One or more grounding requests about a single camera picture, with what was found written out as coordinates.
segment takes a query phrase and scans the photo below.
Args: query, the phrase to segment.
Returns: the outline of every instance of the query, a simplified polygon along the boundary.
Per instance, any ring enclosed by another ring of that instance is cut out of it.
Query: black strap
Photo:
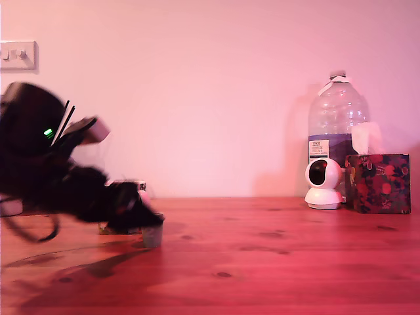
[[[54,226],[52,232],[45,238],[37,238],[34,235],[26,232],[21,226],[19,226],[12,217],[3,217],[3,220],[6,222],[7,226],[18,236],[24,238],[26,241],[31,243],[43,243],[46,241],[50,241],[55,238],[60,230],[60,219],[58,218],[57,214],[50,215],[50,219],[52,220],[52,224]]]

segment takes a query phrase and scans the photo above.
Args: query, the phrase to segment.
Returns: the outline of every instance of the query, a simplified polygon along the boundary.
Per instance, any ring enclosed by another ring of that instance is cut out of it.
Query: tissue
[[[375,122],[361,123],[352,128],[353,149],[359,155],[385,153],[382,134]]]

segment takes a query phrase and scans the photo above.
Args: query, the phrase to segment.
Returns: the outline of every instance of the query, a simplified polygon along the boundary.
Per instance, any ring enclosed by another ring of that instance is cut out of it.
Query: small cup
[[[156,213],[165,220],[163,213]],[[159,247],[162,244],[163,223],[159,226],[147,226],[142,228],[143,244],[147,248]]]

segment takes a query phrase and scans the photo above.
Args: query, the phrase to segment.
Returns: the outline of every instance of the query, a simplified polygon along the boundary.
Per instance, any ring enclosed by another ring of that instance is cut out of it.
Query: bottle label
[[[329,157],[329,140],[309,141],[309,163],[315,159]]]
[[[336,134],[336,135],[314,135],[309,136],[309,159],[311,162],[311,142],[328,141],[327,145],[327,158],[335,160],[341,168],[345,167],[346,156],[357,154],[353,149],[352,135],[351,134]]]

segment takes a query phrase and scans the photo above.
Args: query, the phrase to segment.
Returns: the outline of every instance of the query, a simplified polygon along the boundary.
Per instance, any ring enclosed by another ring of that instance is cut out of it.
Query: camera lens
[[[315,161],[309,168],[309,180],[312,184],[321,185],[326,179],[327,161]]]

